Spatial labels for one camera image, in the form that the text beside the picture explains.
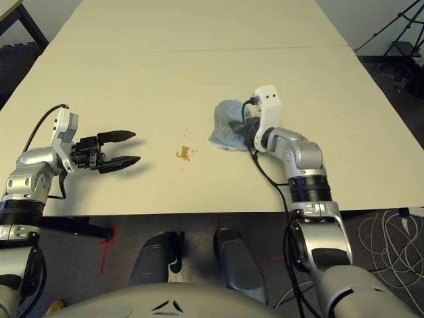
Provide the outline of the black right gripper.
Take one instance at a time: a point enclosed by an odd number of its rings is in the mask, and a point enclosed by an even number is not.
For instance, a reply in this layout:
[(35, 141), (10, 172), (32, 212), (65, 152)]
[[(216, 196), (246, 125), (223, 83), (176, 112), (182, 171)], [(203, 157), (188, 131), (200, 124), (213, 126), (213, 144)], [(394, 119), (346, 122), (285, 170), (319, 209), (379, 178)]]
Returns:
[(260, 126), (260, 117), (245, 118), (244, 121), (230, 121), (229, 127), (243, 137), (245, 144), (254, 144)]

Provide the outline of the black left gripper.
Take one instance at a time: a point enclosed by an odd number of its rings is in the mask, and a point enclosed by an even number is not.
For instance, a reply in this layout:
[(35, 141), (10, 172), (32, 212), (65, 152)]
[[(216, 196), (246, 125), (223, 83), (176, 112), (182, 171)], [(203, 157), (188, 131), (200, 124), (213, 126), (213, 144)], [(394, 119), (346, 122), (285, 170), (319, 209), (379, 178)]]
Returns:
[(72, 146), (71, 159), (79, 169), (98, 169), (100, 174), (119, 171), (140, 160), (140, 156), (120, 156), (101, 162), (101, 145), (108, 142), (122, 142), (136, 136), (131, 131), (109, 131), (98, 133), (97, 136), (81, 138)]

